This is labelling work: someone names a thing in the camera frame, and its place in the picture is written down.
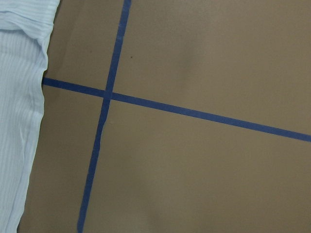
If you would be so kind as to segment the light blue button-up shirt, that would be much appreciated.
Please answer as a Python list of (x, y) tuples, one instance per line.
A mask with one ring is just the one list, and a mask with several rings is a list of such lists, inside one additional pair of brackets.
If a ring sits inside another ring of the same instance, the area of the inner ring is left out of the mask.
[(0, 230), (15, 233), (24, 212), (44, 114), (42, 77), (57, 0), (0, 3)]

